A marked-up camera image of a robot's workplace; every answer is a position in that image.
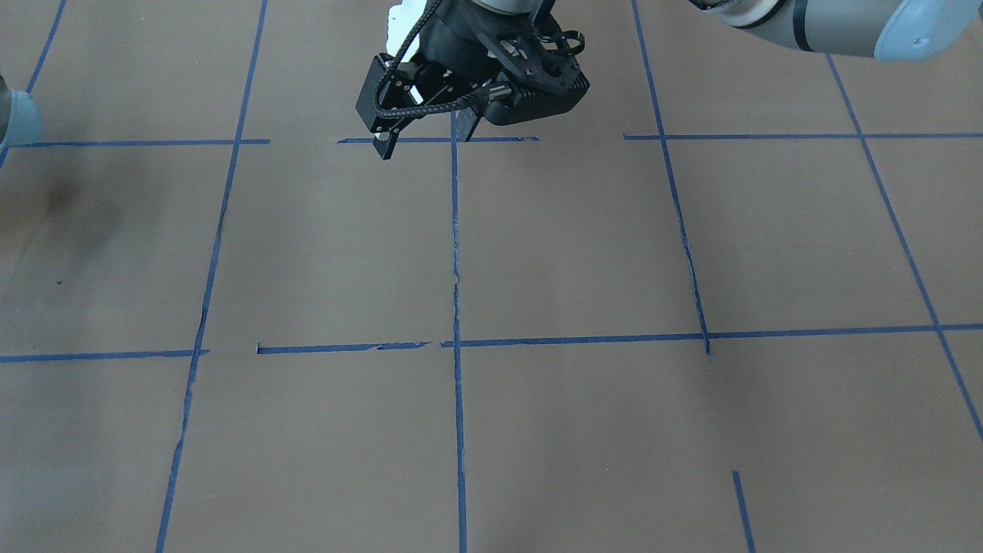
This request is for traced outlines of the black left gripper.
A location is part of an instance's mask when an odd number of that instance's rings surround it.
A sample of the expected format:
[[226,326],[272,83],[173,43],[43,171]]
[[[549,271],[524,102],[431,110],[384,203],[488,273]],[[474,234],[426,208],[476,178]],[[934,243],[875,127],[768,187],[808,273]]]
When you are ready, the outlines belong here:
[[389,54],[376,54],[359,91],[356,112],[373,134],[376,153],[389,161],[403,129],[431,115],[457,112],[454,141],[468,143],[482,121],[481,109],[491,103],[488,78],[468,78],[418,55],[398,63]]

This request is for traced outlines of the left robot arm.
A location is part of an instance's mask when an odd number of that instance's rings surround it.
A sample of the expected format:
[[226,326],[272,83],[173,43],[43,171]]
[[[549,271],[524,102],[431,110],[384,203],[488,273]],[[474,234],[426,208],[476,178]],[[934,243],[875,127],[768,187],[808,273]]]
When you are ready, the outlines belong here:
[[[728,28],[788,49],[920,62],[951,47],[979,1],[695,1]],[[390,160],[414,121],[450,113],[454,137],[568,113],[590,88],[585,36],[552,1],[403,1],[356,101],[373,147]]]

